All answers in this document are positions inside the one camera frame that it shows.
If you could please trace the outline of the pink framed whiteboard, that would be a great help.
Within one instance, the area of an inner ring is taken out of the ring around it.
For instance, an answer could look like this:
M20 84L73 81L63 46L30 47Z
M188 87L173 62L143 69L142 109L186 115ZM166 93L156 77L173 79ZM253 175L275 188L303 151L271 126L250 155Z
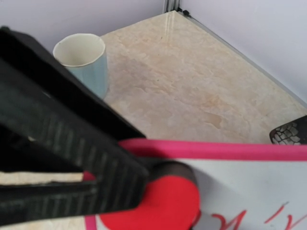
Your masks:
M194 172L200 218L192 230L304 230L307 148L127 139L120 145L154 166L177 161Z

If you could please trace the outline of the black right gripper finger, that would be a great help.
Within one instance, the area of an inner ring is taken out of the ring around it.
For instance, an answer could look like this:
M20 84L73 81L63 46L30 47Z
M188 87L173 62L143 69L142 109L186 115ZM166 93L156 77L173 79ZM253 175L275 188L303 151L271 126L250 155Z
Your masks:
M137 207L149 172L119 141L141 136L33 37L1 28L1 170L94 177L1 186L2 226Z

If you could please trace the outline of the red black whiteboard eraser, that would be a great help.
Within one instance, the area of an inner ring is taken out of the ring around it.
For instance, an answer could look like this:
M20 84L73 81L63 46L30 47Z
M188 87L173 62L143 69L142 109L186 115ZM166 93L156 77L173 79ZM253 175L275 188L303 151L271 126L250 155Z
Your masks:
M191 230L198 222L200 192L193 170L169 161L153 167L134 209L85 217L87 230Z

